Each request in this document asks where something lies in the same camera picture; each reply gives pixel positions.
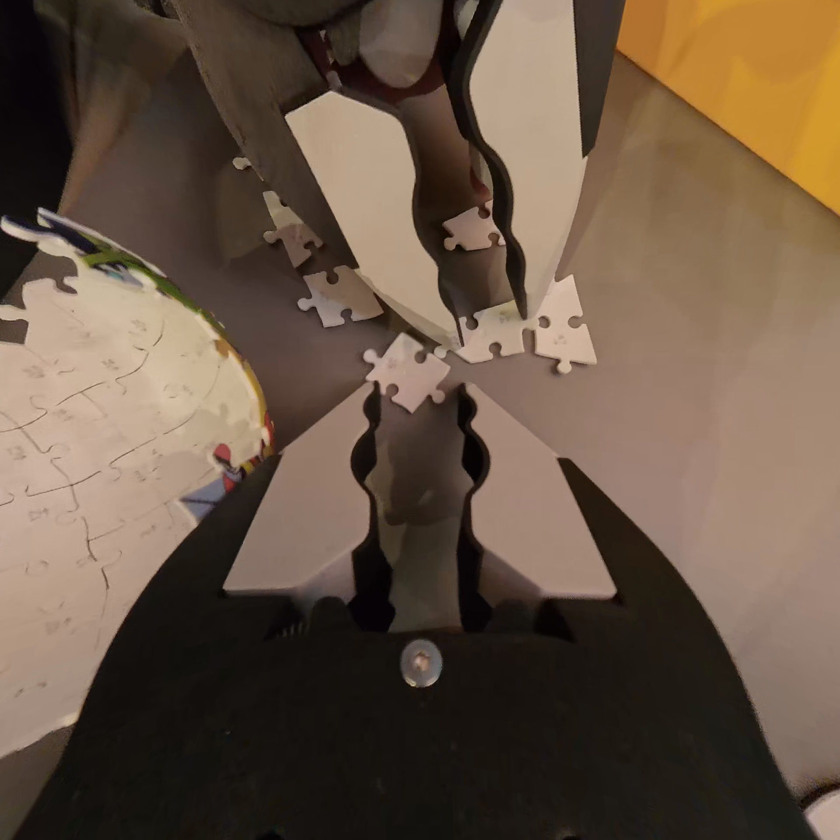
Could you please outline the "group of white puzzle pieces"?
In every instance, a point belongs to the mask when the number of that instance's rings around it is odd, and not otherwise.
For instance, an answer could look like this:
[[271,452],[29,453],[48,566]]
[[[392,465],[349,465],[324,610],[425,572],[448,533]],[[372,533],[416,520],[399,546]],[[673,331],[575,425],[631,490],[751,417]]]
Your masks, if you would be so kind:
[[[310,246],[319,247],[321,239],[305,225],[289,206],[271,191],[262,193],[273,228],[265,231],[264,240],[269,244],[280,241],[290,262],[298,268],[312,256]],[[383,314],[383,308],[373,289],[357,269],[336,266],[331,271],[320,271],[303,277],[309,297],[298,301],[302,311],[314,309],[324,328],[344,324],[344,313],[353,321],[374,319]],[[553,280],[541,308],[534,318],[539,326],[533,332],[534,353],[556,363],[559,374],[571,372],[573,364],[596,364],[595,347],[587,324],[571,324],[572,319],[583,317],[581,300],[573,275]]]

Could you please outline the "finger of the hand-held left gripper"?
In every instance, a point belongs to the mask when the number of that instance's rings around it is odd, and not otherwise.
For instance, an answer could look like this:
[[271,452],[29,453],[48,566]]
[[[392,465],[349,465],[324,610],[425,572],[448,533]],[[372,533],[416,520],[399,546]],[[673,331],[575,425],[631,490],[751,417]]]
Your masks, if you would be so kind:
[[438,263],[417,231],[417,156],[399,111],[327,91],[286,120],[367,286],[428,339],[459,347]]
[[545,299],[581,196],[572,1],[479,2],[449,75],[458,126],[487,163],[491,215],[522,319]]

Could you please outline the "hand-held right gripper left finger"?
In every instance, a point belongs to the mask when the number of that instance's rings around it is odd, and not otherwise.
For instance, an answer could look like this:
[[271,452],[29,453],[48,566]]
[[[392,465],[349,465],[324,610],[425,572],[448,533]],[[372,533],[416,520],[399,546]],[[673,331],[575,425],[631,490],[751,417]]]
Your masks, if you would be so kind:
[[379,388],[367,382],[283,448],[227,593],[285,596],[303,614],[332,597],[361,629],[391,627],[392,567],[365,484],[376,465],[381,412]]

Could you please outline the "white jigsaw piece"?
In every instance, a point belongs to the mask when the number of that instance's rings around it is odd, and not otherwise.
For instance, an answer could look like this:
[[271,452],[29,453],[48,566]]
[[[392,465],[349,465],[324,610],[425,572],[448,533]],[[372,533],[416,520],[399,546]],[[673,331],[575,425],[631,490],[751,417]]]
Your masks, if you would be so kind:
[[399,333],[383,354],[365,350],[362,359],[371,366],[365,380],[376,382],[383,395],[394,386],[392,402],[409,413],[427,398],[438,405],[445,400],[439,385],[447,377],[449,365],[407,333]]
[[467,318],[459,319],[464,344],[455,351],[471,364],[491,361],[490,347],[494,344],[499,346],[501,356],[523,353],[524,330],[539,326],[539,318],[521,318],[514,301],[477,311],[472,319],[476,323],[474,328],[469,326]]

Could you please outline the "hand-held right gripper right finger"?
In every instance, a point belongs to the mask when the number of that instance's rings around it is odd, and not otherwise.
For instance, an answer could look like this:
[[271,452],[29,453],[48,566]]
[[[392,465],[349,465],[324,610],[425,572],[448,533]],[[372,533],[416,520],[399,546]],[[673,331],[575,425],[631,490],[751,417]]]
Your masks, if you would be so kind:
[[507,602],[530,619],[555,599],[613,599],[561,457],[475,384],[458,388],[457,421],[472,482],[456,548],[463,629],[485,630]]

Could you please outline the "white plastic tray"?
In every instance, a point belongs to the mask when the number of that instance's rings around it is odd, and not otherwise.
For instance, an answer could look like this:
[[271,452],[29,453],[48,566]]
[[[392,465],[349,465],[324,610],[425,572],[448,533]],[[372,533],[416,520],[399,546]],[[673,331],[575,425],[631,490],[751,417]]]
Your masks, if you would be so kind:
[[805,794],[801,808],[817,838],[839,839],[839,779],[825,781]]

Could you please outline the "yellow box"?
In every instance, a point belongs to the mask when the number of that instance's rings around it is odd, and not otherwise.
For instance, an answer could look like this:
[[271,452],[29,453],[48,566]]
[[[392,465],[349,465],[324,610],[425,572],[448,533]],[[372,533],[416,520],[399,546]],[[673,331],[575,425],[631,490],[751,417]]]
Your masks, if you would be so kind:
[[838,1],[628,1],[617,47],[838,214]]

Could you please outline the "colourful puzzle ball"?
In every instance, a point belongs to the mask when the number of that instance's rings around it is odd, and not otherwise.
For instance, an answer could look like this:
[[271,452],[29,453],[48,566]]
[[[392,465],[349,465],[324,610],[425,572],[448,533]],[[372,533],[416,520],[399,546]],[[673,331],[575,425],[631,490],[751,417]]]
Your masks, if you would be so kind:
[[1,750],[75,722],[130,608],[274,448],[224,326],[160,269],[39,209],[3,232],[74,274],[2,304]]

